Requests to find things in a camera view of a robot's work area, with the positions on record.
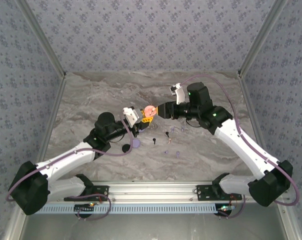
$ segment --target white bracket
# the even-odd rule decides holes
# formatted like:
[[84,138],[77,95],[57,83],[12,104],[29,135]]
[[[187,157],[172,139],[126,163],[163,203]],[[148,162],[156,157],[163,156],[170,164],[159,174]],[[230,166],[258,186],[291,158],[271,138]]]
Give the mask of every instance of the white bracket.
[[130,128],[134,126],[134,124],[141,122],[143,119],[143,114],[140,110],[132,109],[131,107],[123,108],[123,114],[125,115],[126,120],[130,124]]
[[179,83],[170,87],[171,94],[176,96],[176,104],[179,105],[180,103],[185,102],[185,94],[183,88]]

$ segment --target metal frame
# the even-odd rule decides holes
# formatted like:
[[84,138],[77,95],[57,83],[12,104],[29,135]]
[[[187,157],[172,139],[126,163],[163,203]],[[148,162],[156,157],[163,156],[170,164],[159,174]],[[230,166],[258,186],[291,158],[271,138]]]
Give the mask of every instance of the metal frame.
[[[240,85],[243,91],[244,99],[249,110],[254,133],[256,134],[257,143],[265,147],[261,130],[257,122],[255,112],[250,101],[248,90],[245,82],[240,77]],[[45,151],[53,129],[53,123],[57,115],[60,101],[65,87],[65,79],[60,84],[58,95],[56,96],[52,114],[50,116],[45,137],[41,144],[41,149],[37,157],[37,162],[43,161]],[[194,190],[196,185],[211,184],[211,181],[179,181],[179,182],[165,182],[165,181],[96,181],[95,185],[108,185],[110,186],[109,196],[116,204],[198,204]],[[289,200],[290,195],[286,193],[282,196],[282,200]],[[255,201],[247,196],[248,203]],[[65,204],[65,202],[52,202],[53,204]],[[223,203],[223,201],[206,201],[205,203]],[[297,223],[297,218],[294,210],[290,207],[278,206],[280,215],[285,227],[285,231],[289,240],[302,240],[302,233]],[[17,236],[21,235],[23,225],[25,222],[25,215],[22,210],[16,206],[12,217],[7,226],[5,233],[5,240],[16,240]]]
[[262,48],[267,36],[272,30],[287,2],[288,0],[275,0],[272,8],[270,9],[268,15],[266,16],[266,19],[263,22],[263,25],[261,26],[257,36],[255,37],[255,40],[251,48],[249,49],[249,52],[246,54],[242,66],[239,69],[241,77],[245,76],[250,66],[254,62],[258,52]]
[[64,78],[64,70],[62,68],[62,65],[57,58],[53,48],[51,47],[47,37],[44,34],[44,31],[42,30],[40,24],[37,22],[37,19],[30,8],[29,4],[26,2],[26,0],[15,0],[17,6],[21,10],[23,16],[25,17],[25,20],[31,27],[34,35],[36,36],[37,40],[41,44],[44,52],[46,53],[47,57],[51,61],[55,71],[59,75],[60,79]]
[[[76,209],[81,207],[74,204],[46,204],[36,214],[77,214]],[[103,214],[109,209],[105,204],[96,204],[93,207],[84,207],[79,214]],[[113,203],[109,214],[216,214],[214,203]]]
[[[251,98],[249,97],[248,88],[246,86],[245,80],[242,76],[239,76],[239,81],[241,85],[241,89],[243,92],[244,100],[249,111],[249,116],[251,118],[252,127],[254,130],[254,134],[256,136],[256,142],[260,145],[263,149],[266,149],[266,144],[262,135],[262,131],[260,129],[260,125],[257,121],[257,117],[254,111],[254,106],[252,104]],[[292,193],[288,192],[285,196],[281,197],[282,202],[290,201],[292,198]],[[300,226],[298,225],[297,216],[292,207],[287,207],[278,204],[278,208],[280,211],[280,215],[283,221],[283,225],[285,228],[286,235],[289,240],[302,240],[302,232]]]

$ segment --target blue floral wallpaper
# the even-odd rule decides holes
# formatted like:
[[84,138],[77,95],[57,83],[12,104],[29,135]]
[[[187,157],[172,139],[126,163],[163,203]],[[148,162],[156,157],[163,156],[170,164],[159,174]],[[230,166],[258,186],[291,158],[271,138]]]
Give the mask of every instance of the blue floral wallpaper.
[[13,0],[0,0],[0,239],[16,171],[36,159],[60,80]]
[[245,81],[268,150],[293,163],[302,225],[302,0],[286,5]]
[[65,71],[237,70],[274,0],[28,0]]

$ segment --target orange object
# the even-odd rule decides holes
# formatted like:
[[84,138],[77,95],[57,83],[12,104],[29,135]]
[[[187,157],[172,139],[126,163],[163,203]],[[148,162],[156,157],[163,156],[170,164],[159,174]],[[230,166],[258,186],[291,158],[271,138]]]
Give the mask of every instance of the orange object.
[[146,118],[149,118],[149,117],[153,117],[156,115],[156,107],[154,106],[147,106],[145,109],[144,109],[144,114],[145,114],[145,117]]

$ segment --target cable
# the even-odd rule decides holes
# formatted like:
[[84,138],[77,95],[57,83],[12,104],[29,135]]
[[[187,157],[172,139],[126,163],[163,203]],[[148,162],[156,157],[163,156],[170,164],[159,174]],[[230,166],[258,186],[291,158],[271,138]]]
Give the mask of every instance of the cable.
[[207,77],[209,79],[212,79],[214,82],[216,82],[216,84],[218,86],[220,86],[220,88],[222,89],[223,93],[225,94],[227,100],[229,101],[230,105],[231,105],[231,108],[233,110],[233,113],[234,113],[234,119],[235,119],[235,125],[236,125],[236,129],[237,129],[237,132],[239,133],[239,136],[242,138],[242,140],[246,143],[246,145],[252,150],[254,151],[258,156],[260,156],[262,159],[264,159],[267,163],[271,164],[273,167],[275,167],[278,171],[280,171],[290,182],[291,184],[293,185],[293,188],[295,190],[295,193],[296,193],[296,198],[293,202],[291,203],[285,203],[285,202],[280,202],[280,201],[277,201],[275,200],[274,202],[277,203],[277,204],[280,204],[280,205],[284,205],[284,206],[294,206],[296,205],[299,200],[300,200],[300,191],[296,185],[296,183],[294,182],[294,180],[283,170],[281,169],[278,165],[276,165],[275,163],[273,163],[272,161],[270,161],[267,157],[265,157],[262,153],[260,153],[257,149],[255,149],[248,141],[247,139],[242,135],[242,132],[241,132],[241,128],[240,128],[240,123],[239,123],[239,119],[238,119],[238,116],[237,116],[237,113],[235,111],[235,107],[234,105],[232,104],[231,102],[231,98],[230,96],[228,95],[228,93],[226,92],[225,88],[223,87],[223,85],[214,77],[212,77],[211,75],[208,75],[208,74],[200,74],[200,75],[195,75],[195,76],[192,76],[188,79],[186,79],[184,82],[182,82],[180,84],[180,86],[184,85],[185,83],[187,83],[188,81],[194,79],[194,78],[198,78],[198,77]]
[[229,216],[225,212],[222,212],[222,211],[217,211],[217,212],[220,213],[220,214],[225,215],[225,216],[220,216],[222,218],[233,219],[233,218],[236,218],[238,215],[240,215],[243,212],[243,210],[245,208],[245,205],[246,205],[246,197],[245,197],[245,195],[243,195],[243,204],[242,204],[242,207],[241,207],[241,209],[239,210],[239,212],[237,214],[235,214],[233,216]]
[[124,135],[125,135],[125,134],[123,134],[122,137],[121,137],[121,139],[118,140],[118,141],[109,141],[109,142],[110,142],[110,143],[113,143],[113,144],[118,143],[119,141],[121,141],[121,140],[124,138]]
[[112,209],[112,202],[111,202],[111,199],[107,196],[107,195],[104,195],[104,194],[99,194],[99,193],[95,193],[95,194],[90,194],[90,195],[85,195],[85,196],[70,196],[70,198],[72,199],[86,199],[88,197],[104,197],[108,200],[109,202],[109,208],[107,209],[106,213],[103,214],[102,216],[98,216],[98,217],[95,217],[95,218],[82,218],[80,217],[80,212],[81,210],[83,209],[83,207],[81,207],[78,211],[77,211],[77,217],[79,218],[79,220],[84,220],[84,221],[95,221],[95,220],[99,220],[99,219],[102,219],[102,218],[105,218],[106,216],[109,215],[111,209]]
[[233,194],[231,194],[231,199],[235,199],[235,201],[236,201],[235,208],[237,208],[237,198]]
[[61,160],[65,159],[65,158],[67,158],[67,157],[69,157],[69,156],[71,156],[71,155],[73,155],[73,154],[77,154],[77,153],[80,153],[80,152],[83,152],[83,151],[93,151],[93,152],[96,152],[96,153],[99,153],[99,154],[104,154],[104,155],[112,156],[112,157],[118,157],[118,156],[119,156],[119,157],[122,157],[122,156],[125,156],[125,155],[129,154],[129,153],[132,151],[132,148],[133,148],[133,137],[132,137],[132,134],[131,134],[131,132],[130,132],[130,129],[127,127],[127,125],[126,125],[126,123],[124,122],[124,120],[123,120],[123,118],[122,118],[121,115],[120,115],[120,118],[121,118],[121,122],[123,123],[123,126],[125,127],[126,131],[129,133],[129,136],[130,136],[130,148],[129,148],[129,150],[128,150],[127,152],[125,152],[125,153],[120,153],[120,154],[114,154],[114,153],[107,153],[107,152],[103,152],[103,151],[96,150],[96,149],[92,149],[92,148],[81,148],[81,149],[76,150],[76,151],[74,151],[74,152],[69,152],[69,153],[67,153],[66,155],[63,155],[63,156],[57,158],[56,160],[54,160],[54,161],[48,163],[47,165],[44,165],[44,166],[42,166],[42,167],[40,167],[40,168],[38,168],[38,169],[36,169],[36,170],[34,170],[34,171],[28,173],[28,174],[25,175],[24,177],[20,178],[20,179],[19,179],[19,180],[18,180],[18,181],[10,188],[10,189],[9,189],[9,191],[7,192],[7,195],[6,195],[6,197],[5,197],[5,200],[7,200],[8,202],[9,202],[9,201],[10,201],[10,202],[11,202],[11,201],[14,202],[14,199],[10,199],[9,197],[10,197],[11,193],[16,189],[16,187],[19,186],[19,184],[20,184],[21,182],[23,182],[24,180],[26,180],[26,179],[29,178],[30,176],[32,176],[32,175],[38,173],[39,171],[42,171],[43,169],[47,168],[47,166],[52,166],[52,165],[55,164],[56,162],[61,161]]
[[200,128],[201,126],[193,126],[193,125],[190,125],[191,127],[194,127],[194,128]]

